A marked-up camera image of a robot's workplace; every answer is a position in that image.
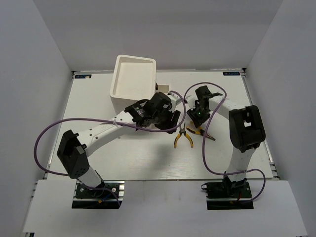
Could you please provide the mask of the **white bottom drawer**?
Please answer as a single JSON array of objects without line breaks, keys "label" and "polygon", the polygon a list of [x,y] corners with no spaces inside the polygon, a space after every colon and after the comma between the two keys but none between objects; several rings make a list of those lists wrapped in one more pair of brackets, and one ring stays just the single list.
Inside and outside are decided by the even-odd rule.
[{"label": "white bottom drawer", "polygon": [[166,84],[157,84],[156,91],[167,94],[170,91],[170,86]]}]

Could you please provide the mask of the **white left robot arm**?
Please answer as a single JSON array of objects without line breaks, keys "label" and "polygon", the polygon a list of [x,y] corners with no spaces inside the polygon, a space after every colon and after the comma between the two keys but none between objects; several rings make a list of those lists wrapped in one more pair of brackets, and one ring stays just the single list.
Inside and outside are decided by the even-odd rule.
[{"label": "white left robot arm", "polygon": [[93,197],[99,197],[104,192],[104,181],[89,164],[89,156],[123,135],[137,130],[153,132],[152,125],[156,131],[175,132],[181,114],[176,107],[180,103],[182,99],[175,93],[157,92],[96,127],[77,133],[68,130],[62,135],[57,156],[71,179],[86,185]]}]

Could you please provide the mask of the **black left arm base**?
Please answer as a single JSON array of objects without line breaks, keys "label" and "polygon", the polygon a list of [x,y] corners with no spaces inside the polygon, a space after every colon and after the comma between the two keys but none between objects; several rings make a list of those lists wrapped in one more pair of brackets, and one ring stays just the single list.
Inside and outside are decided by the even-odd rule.
[{"label": "black left arm base", "polygon": [[124,196],[124,181],[105,181],[100,190],[88,189],[77,181],[72,209],[119,209]]}]

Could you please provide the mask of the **white drawer cabinet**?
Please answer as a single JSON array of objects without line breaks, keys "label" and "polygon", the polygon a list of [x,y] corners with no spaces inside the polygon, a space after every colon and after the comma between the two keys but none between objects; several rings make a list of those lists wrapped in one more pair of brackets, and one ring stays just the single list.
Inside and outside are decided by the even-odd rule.
[{"label": "white drawer cabinet", "polygon": [[111,120],[119,121],[117,115],[126,107],[157,95],[167,97],[166,93],[156,91],[156,61],[151,58],[119,55],[110,88],[110,98],[116,113]]}]

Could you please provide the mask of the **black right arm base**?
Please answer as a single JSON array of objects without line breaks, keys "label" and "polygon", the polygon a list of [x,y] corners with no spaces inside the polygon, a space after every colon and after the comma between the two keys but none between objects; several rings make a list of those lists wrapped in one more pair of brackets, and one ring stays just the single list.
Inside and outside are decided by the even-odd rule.
[{"label": "black right arm base", "polygon": [[250,210],[254,209],[250,185],[246,178],[232,182],[224,177],[220,182],[201,185],[206,192],[207,210]]}]

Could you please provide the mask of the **yellow orange long pliers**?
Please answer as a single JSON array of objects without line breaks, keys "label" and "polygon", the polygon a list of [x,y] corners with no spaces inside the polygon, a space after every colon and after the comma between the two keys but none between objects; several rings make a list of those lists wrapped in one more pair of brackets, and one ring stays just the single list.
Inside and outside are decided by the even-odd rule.
[{"label": "yellow orange long pliers", "polygon": [[186,129],[192,134],[199,135],[199,136],[205,135],[207,139],[216,141],[216,139],[213,136],[211,136],[208,132],[206,132],[201,126],[195,127],[192,121],[190,122],[189,126],[186,126]]}]

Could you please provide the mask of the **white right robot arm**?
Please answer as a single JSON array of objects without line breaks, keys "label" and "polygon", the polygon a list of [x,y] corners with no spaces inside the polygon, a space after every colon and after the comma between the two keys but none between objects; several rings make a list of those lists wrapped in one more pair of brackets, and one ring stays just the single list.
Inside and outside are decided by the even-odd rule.
[{"label": "white right robot arm", "polygon": [[246,175],[250,160],[266,134],[259,109],[230,101],[226,92],[212,93],[206,85],[197,84],[194,96],[185,95],[189,105],[187,115],[195,127],[210,126],[216,114],[229,122],[229,136],[233,152],[228,168],[222,173],[221,182],[208,183],[209,198],[241,198],[249,187]]}]

